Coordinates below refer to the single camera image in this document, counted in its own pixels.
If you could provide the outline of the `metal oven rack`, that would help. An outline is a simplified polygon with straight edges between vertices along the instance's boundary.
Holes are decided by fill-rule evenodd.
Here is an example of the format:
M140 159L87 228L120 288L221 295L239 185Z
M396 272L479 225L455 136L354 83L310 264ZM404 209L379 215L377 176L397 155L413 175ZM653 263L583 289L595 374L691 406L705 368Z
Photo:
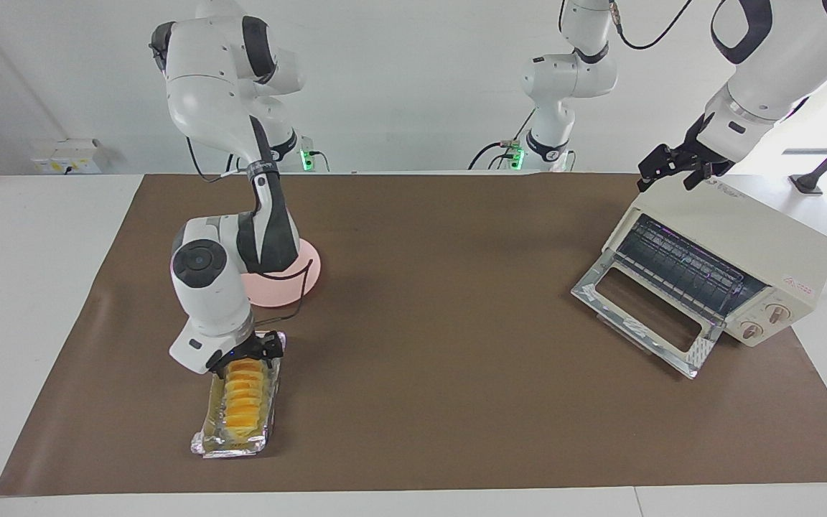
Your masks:
M616 257L670 298L708 318L725 320L767 288L647 215L636 220Z

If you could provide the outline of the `brown table mat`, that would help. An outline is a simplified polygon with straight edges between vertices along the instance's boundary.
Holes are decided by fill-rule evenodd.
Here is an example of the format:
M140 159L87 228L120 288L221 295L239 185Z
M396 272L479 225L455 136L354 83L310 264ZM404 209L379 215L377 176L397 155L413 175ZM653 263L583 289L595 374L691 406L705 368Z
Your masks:
M187 220L244 179L142 180L0 477L0 496L827 482L827 388L792 331L723 337L688 380L570 288L629 174L291 176L324 272L286 334L261 454L190 451L211 376L168 349Z

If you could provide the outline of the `cream toaster oven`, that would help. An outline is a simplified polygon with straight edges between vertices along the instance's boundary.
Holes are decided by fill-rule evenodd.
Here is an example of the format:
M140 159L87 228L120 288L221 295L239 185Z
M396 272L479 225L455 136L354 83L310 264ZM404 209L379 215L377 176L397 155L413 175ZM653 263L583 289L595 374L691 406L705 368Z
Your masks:
M725 318L726 334L742 342L745 321L764 330L754 347L813 313L827 282L827 236L798 222L721 180L706 180L687 191L683 180L659 180L630 204L603 249L617 247L640 215L692 240L767 285ZM790 324L772 326L765 316L769 304L784 304Z

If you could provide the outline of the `pink round plate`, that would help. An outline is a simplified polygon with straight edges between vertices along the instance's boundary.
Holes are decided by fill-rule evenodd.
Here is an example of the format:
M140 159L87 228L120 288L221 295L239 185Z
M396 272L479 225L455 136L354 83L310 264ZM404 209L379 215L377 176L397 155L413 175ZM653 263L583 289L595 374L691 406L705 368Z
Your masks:
M298 302L318 282L322 273L319 251L311 242L301 239L296 261L279 274L242 274L244 291L250 304L261 308L278 308Z

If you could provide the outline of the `white wall socket box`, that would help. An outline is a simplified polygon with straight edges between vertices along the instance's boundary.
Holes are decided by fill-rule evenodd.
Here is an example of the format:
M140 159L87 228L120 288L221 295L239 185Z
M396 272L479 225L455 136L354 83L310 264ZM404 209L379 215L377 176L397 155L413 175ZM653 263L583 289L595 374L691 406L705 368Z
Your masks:
M102 174L108 168L95 139L36 140L30 160L40 174Z

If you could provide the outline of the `aluminium foil tray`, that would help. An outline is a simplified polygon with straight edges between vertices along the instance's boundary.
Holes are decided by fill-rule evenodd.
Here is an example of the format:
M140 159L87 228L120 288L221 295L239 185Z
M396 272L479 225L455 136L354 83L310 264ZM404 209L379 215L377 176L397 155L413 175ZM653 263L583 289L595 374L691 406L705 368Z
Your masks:
M281 359L265 361L267 366L268 406L266 420L261 429L246 442L237 442L224 425L224 380L211 374L209 402L200 430L191 439L191 452L205 459L232 458L257 455L266 447L274 427L276 396L279 392Z

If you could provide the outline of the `glass oven door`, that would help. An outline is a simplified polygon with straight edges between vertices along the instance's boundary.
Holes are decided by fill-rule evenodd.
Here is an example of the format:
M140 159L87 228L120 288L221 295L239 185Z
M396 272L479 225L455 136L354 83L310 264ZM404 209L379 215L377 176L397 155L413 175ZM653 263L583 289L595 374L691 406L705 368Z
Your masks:
M687 351L682 351L676 345L669 343L665 337L627 313L617 302L610 300L598 291L600 282L613 269L627 275L634 285L656 295L657 298L699 325L700 330L693 338ZM626 337L641 350L659 357L677 372L691 380L696 379L703 368L703 364L726 329L726 322L721 317L710 314L703 315L691 307L687 307L682 302L669 297L666 292L657 288L655 284L652 284L637 272L631 271L629 267L618 261L617 252L611 248L605 248L601 252L600 257L572 287L571 294L595 311L597 317L607 326L616 330L618 334Z

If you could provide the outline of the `sliced golden bread loaf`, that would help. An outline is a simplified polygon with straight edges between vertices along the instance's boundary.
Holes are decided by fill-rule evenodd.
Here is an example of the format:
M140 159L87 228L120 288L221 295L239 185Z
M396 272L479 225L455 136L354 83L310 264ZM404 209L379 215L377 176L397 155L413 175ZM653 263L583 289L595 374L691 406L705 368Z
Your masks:
M224 378L224 425L237 442L261 429L268 406L267 366L250 358L233 361Z

